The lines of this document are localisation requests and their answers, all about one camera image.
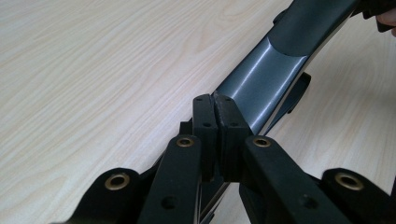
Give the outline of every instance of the table surface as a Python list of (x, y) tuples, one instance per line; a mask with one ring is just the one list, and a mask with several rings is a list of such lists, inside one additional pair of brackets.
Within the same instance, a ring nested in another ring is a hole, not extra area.
[[(148, 169), (290, 1), (0, 1), (0, 223), (67, 220), (101, 173)], [(396, 38), (350, 19), (269, 135), (307, 173), (390, 193)], [(237, 186), (213, 223), (246, 223)]]

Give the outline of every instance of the light wood grain surface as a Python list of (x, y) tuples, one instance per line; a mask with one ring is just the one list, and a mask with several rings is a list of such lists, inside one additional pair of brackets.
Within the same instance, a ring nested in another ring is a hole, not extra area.
[[(0, 1), (0, 223), (67, 220), (101, 173), (148, 169), (290, 1)], [(344, 167), (390, 193), (396, 38), (352, 18), (270, 132), (311, 175)], [(213, 223), (247, 223), (232, 186)]]

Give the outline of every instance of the brass grommet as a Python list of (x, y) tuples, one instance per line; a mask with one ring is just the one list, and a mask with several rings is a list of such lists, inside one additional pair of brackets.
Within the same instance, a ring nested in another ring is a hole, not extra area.
[(194, 145), (194, 141), (189, 137), (182, 137), (177, 139), (176, 144), (180, 147), (190, 147)]
[(346, 173), (338, 173), (335, 175), (335, 181), (344, 188), (352, 190), (362, 190), (364, 188), (363, 183), (356, 178), (354, 175)]
[(256, 147), (269, 147), (269, 146), (271, 146), (271, 142), (268, 141), (265, 138), (262, 138), (262, 137), (257, 137), (255, 139), (253, 139), (253, 143), (254, 143), (254, 145), (256, 145)]
[(119, 190), (125, 188), (130, 182), (130, 178), (125, 173), (112, 175), (105, 182), (105, 187), (109, 190)]

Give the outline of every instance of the shiny metal surface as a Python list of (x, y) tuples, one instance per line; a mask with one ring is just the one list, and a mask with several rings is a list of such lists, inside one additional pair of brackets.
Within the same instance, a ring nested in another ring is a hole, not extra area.
[(235, 100), (251, 130), (257, 134), (269, 125), (308, 58), (282, 54), (265, 37), (217, 91)]

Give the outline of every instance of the black plastic part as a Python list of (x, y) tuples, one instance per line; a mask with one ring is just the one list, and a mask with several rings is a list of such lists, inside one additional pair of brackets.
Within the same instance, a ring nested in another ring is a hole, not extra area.
[[(396, 0), (361, 0), (355, 11), (352, 13), (352, 16), (362, 13), (363, 18), (367, 20), (373, 16), (381, 15), (395, 7)], [(395, 26), (382, 24), (379, 21), (376, 22), (376, 27), (380, 33), (384, 33), (395, 28)]]
[(218, 125), (209, 94), (192, 101), (192, 134), (202, 142), (202, 180), (210, 182), (215, 172)]
[(197, 223), (201, 180), (201, 141), (192, 135), (173, 138), (137, 223)]
[(178, 134), (179, 135), (182, 135), (182, 134), (192, 135), (192, 120), (180, 122)]
[(396, 202), (396, 176), (395, 176), (395, 180), (393, 181), (393, 188), (390, 197), (392, 198), (393, 201)]
[(277, 16), (274, 18), (274, 20), (273, 20), (273, 24), (275, 25), (275, 24), (277, 24), (281, 19), (282, 19), (282, 17), (285, 15), (285, 13), (286, 13), (286, 10), (287, 9), (285, 9), (285, 10), (283, 10), (283, 11), (281, 11), (279, 14), (277, 14)]
[(268, 204), (265, 223), (350, 223), (276, 141), (250, 136), (245, 146), (247, 170)]
[(136, 222), (142, 205), (139, 174), (117, 168), (100, 175), (65, 224)]
[(268, 33), (270, 42), (289, 56), (312, 55), (358, 3), (359, 0), (294, 0)]
[(299, 77), (296, 84), (291, 89), (289, 95), (286, 97), (285, 101), (283, 102), (283, 105), (277, 111), (276, 116), (272, 120), (270, 126), (268, 126), (268, 129), (265, 130), (265, 133), (263, 135), (266, 135), (269, 131), (271, 131), (271, 129), (277, 124), (277, 122), (283, 116), (285, 116), (287, 113), (291, 113), (291, 111), (294, 109), (295, 106), (297, 106), (297, 104), (300, 102), (301, 98), (303, 97), (306, 89), (309, 86), (310, 81), (311, 81), (311, 76), (309, 76), (307, 73), (303, 73)]
[(239, 185), (239, 196), (241, 196), (242, 203), (247, 211), (248, 219), (251, 224), (265, 223), (267, 217), (267, 206), (264, 198), (256, 191), (246, 187), (243, 184)]
[(251, 130), (233, 99), (216, 92), (214, 98), (219, 123), (219, 170), (225, 182), (236, 182), (242, 174), (240, 146)]
[(320, 187), (354, 223), (396, 223), (396, 201), (362, 175), (327, 170)]
[(211, 213), (210, 216), (200, 221), (200, 224), (209, 224), (212, 221), (213, 217), (215, 217), (215, 213)]
[(202, 183), (201, 185), (201, 209), (200, 221), (205, 222), (213, 217), (216, 208), (219, 206), (225, 190), (229, 183), (224, 183), (222, 176), (215, 175), (210, 183)]

